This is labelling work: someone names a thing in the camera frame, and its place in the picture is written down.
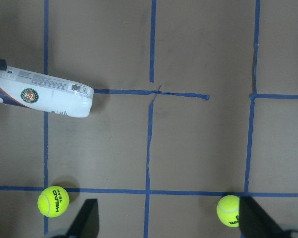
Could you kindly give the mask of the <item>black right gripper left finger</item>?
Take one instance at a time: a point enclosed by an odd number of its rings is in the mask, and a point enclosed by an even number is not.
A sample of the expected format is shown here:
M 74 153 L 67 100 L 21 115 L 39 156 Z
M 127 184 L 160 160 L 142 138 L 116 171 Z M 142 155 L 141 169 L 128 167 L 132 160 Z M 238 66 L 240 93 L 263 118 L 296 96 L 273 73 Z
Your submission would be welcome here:
M 99 234 L 98 199 L 87 199 L 65 234 L 66 238 L 96 238 Z

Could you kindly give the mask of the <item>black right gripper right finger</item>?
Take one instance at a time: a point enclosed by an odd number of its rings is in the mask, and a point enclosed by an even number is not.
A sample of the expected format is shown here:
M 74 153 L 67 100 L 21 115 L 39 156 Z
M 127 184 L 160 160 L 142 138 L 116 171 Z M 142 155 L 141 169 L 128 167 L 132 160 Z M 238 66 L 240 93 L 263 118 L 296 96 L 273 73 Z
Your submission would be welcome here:
M 245 238 L 283 238 L 284 231 L 251 196 L 239 201 L 239 229 Z

